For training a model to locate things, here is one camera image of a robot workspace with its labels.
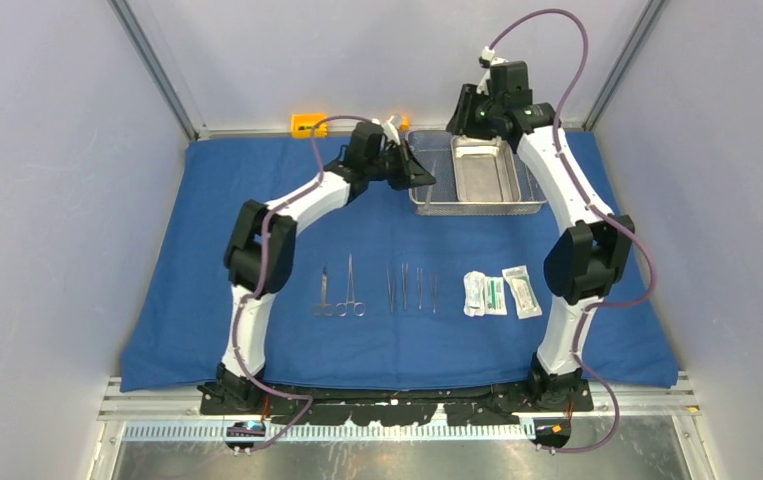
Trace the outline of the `steel forceps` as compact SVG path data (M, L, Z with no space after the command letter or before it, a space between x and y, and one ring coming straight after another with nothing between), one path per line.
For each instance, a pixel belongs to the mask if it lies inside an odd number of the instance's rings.
M396 311L396 282L393 268L390 264L386 267L386 277L389 310L390 313L393 314Z

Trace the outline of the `green white sterile packet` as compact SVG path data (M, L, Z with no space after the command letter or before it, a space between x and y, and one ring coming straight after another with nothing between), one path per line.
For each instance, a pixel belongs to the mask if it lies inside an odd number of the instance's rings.
M505 316L505 282L501 277L486 277L483 284L484 311L486 315Z

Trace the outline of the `white gauze roll packet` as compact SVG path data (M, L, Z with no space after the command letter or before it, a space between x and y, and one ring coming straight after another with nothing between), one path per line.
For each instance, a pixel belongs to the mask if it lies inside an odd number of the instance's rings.
M479 271L470 271L463 277L465 290L464 313L469 317L480 317L486 314L484 283L486 275Z

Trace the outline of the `wire mesh steel tray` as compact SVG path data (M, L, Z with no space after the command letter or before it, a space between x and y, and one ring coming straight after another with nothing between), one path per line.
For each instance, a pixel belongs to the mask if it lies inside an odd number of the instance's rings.
M515 155L515 166L522 199L516 203L479 204L464 203L457 199L451 155L453 135L440 130L416 130L407 134L406 140L417 160L430 172L434 159L436 185L433 189L427 216L517 216L539 212L546 204L545 196L533 174ZM423 203L426 187L412 188L409 198L417 214L424 215Z

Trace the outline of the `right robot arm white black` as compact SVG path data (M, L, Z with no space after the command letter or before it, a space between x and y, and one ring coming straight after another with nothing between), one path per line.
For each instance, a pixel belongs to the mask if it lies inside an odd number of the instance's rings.
M598 306L623 277L633 220L595 193L548 103L537 104L523 61L484 60L485 73L461 89L447 131L506 143L534 175L560 236L543 263L553 295L543 341L527 378L530 402L553 410L583 386L583 345Z

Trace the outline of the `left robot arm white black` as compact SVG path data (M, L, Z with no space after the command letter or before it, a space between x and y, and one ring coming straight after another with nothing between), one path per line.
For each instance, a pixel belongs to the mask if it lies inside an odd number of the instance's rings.
M255 412L268 390L259 376L265 366L269 316L291 276L302 231L356 200L373 181L397 191L436 182L402 138L399 116L354 120L348 144L334 160L318 159L307 183L278 199L248 200L240 208L223 260L233 307L212 395L241 414Z

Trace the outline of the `blunt steel tweezers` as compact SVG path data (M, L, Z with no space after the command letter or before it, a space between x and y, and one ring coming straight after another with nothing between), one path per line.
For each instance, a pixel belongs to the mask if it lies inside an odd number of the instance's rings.
M409 265L406 262L401 264L401 292L402 292L402 310L408 309L408 291L409 291Z

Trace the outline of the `thin steel tweezers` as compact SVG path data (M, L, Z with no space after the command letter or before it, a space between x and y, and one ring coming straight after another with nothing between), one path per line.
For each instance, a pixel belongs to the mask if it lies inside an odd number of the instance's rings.
M418 302L418 309L423 309L423 298L424 298L424 271L421 267L417 267L416 272L416 278L417 278L417 302Z

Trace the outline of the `steel hemostat ring handles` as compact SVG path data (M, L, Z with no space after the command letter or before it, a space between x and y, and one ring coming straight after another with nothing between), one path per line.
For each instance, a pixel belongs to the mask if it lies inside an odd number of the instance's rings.
M354 276L354 262L353 255L348 257L347 265L347 284L345 299L335 306L335 314L340 317L345 317L350 314L362 317L366 313L366 305L356 299L355 291L355 276Z

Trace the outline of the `pointed steel tweezers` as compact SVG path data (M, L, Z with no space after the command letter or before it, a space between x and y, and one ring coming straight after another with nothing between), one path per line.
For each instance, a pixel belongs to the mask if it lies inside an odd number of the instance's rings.
M430 276L429 286L430 286L430 295L431 295L431 303L432 303L432 312L435 313L437 311L437 302L438 302L438 278L436 275L432 274Z

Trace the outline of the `steel scalpel handle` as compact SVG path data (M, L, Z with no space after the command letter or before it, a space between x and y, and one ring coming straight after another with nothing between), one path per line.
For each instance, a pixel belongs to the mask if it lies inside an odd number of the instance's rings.
M431 168L430 168L430 174L434 178L434 182L431 185L429 185L428 187L426 187L426 194L425 194L425 199L424 199L424 203L423 203L423 210L425 211L424 215L428 215L427 211L430 209L432 195L433 195L433 189L434 189L434 187L436 185L436 174L435 174L436 164L437 164L437 160L434 159L434 161L432 162Z

